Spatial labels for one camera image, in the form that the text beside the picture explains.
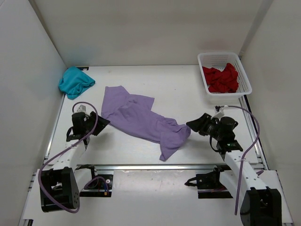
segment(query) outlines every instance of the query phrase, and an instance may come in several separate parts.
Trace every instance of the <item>white wall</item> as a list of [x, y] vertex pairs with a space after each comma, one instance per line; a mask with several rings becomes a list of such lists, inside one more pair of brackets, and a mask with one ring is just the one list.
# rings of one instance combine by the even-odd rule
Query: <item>white wall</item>
[[191, 65], [239, 53], [263, 0], [32, 0], [70, 65]]
[[296, 225], [301, 225], [300, 9], [299, 0], [274, 0], [242, 58], [268, 164], [278, 171]]
[[0, 225], [16, 226], [66, 69], [27, 0], [0, 0]]

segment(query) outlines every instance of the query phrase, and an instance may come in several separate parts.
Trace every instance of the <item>teal towel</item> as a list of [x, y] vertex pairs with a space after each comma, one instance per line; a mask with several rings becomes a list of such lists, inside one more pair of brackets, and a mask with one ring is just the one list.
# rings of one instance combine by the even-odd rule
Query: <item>teal towel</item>
[[91, 79], [80, 69], [70, 67], [65, 71], [58, 87], [62, 92], [67, 94], [69, 99], [73, 100], [94, 84], [95, 80]]

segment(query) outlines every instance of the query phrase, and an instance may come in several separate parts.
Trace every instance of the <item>cable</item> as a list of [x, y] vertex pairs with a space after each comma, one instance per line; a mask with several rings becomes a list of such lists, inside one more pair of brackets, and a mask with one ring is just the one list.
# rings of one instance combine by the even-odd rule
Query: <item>cable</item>
[[98, 185], [98, 183], [99, 183], [99, 180], [97, 179], [97, 183], [94, 185], [94, 187], [88, 187], [88, 186], [87, 186], [87, 187], [84, 187], [84, 189], [87, 189], [87, 188], [88, 188], [88, 189], [93, 189], [93, 188], [95, 188], [95, 187]]
[[207, 190], [198, 190], [198, 193], [212, 193], [212, 192], [223, 192], [226, 191], [227, 189], [222, 186], [221, 188], [217, 188], [217, 189], [207, 189]]
[[[80, 101], [80, 102], [77, 102], [73, 105], [72, 107], [72, 112], [74, 112], [74, 107], [78, 104], [87, 104], [89, 106], [91, 106], [96, 115], [98, 115], [97, 113], [97, 109], [90, 103], [88, 102], [84, 102], [84, 101]], [[79, 211], [79, 207], [80, 205], [77, 207], [76, 210], [71, 210], [65, 206], [63, 206], [62, 204], [60, 204], [57, 200], [55, 200], [51, 194], [49, 194], [47, 192], [47, 190], [45, 189], [45, 187], [43, 186], [43, 183], [42, 183], [42, 179], [41, 179], [41, 176], [42, 176], [42, 171], [43, 169], [53, 160], [53, 159], [56, 159], [57, 157], [61, 156], [62, 154], [65, 154], [67, 151], [69, 151], [71, 148], [75, 147], [76, 145], [78, 145], [80, 142], [82, 142], [84, 139], [86, 139], [87, 137], [89, 137], [95, 130], [96, 128], [96, 125], [97, 125], [97, 122], [98, 122], [98, 117], [96, 117], [96, 120], [95, 120], [95, 124], [94, 124], [94, 127], [91, 129], [90, 132], [88, 132], [82, 139], [78, 140], [77, 142], [75, 142], [74, 144], [72, 144], [71, 146], [67, 147], [65, 150], [61, 151], [59, 154], [56, 154], [54, 157], [52, 157], [51, 159], [49, 159], [46, 163], [44, 163], [44, 165], [42, 165], [41, 169], [39, 170], [39, 174], [38, 174], [38, 181], [39, 181], [39, 186], [41, 188], [41, 190], [43, 191], [43, 193], [45, 194], [45, 196], [50, 200], [52, 201], [55, 205], [57, 205], [58, 207], [60, 207], [61, 209], [69, 212], [69, 213], [77, 213]]]
[[212, 147], [212, 136], [210, 136], [210, 138], [209, 138], [209, 144], [210, 144], [212, 150], [214, 150], [215, 152], [218, 152], [218, 150], [216, 150]]
[[248, 114], [250, 114], [250, 116], [254, 119], [254, 121], [257, 124], [257, 136], [256, 136], [255, 140], [253, 141], [253, 143], [251, 144], [251, 146], [249, 146], [241, 156], [241, 162], [240, 162], [240, 167], [239, 167], [239, 176], [238, 176], [238, 185], [237, 185], [237, 191], [236, 191], [236, 200], [235, 200], [235, 212], [234, 212], [234, 214], [237, 215], [238, 202], [239, 202], [239, 191], [240, 191], [240, 187], [241, 187], [241, 179], [242, 179], [242, 174], [243, 174], [244, 158], [245, 158], [246, 154], [252, 149], [252, 147], [254, 147], [254, 145], [257, 143], [257, 141], [259, 139], [259, 134], [260, 134], [260, 127], [259, 127], [259, 122], [256, 119], [256, 117], [247, 109], [239, 107], [239, 106], [233, 106], [233, 105], [228, 105], [228, 106], [225, 105], [225, 106], [221, 106], [221, 107], [234, 107], [234, 108], [241, 109], [241, 110], [247, 112]]
[[107, 192], [109, 193], [109, 186], [107, 184], [107, 182], [105, 181], [105, 179], [101, 176], [97, 176], [95, 178], [93, 178], [92, 180], [90, 180], [88, 183], [86, 183], [86, 185], [84, 186], [84, 189], [89, 188], [88, 186], [95, 180], [101, 179], [104, 182], [104, 190], [107, 190]]
[[258, 176], [260, 176], [262, 173], [264, 173], [264, 170], [263, 170], [263, 169], [260, 170], [260, 171], [258, 171], [256, 174], [257, 174]]

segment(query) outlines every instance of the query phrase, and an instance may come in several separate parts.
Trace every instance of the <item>lavender shirt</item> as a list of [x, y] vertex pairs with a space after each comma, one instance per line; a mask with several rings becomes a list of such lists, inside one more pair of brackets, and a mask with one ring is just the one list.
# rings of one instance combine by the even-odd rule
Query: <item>lavender shirt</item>
[[166, 161], [190, 135], [190, 128], [151, 111], [154, 98], [129, 94], [122, 86], [106, 87], [101, 116], [119, 130], [160, 143], [160, 160]]

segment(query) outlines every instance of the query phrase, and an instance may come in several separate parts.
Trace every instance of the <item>plastic basket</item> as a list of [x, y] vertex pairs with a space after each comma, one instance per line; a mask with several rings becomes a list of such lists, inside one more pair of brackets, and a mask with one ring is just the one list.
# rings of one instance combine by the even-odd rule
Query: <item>plastic basket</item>
[[[232, 64], [238, 72], [238, 89], [236, 93], [210, 93], [202, 66], [208, 68], [214, 67], [223, 71], [227, 63]], [[198, 64], [201, 69], [208, 101], [212, 103], [231, 102], [252, 92], [251, 84], [237, 54], [231, 52], [200, 53], [198, 55]]]

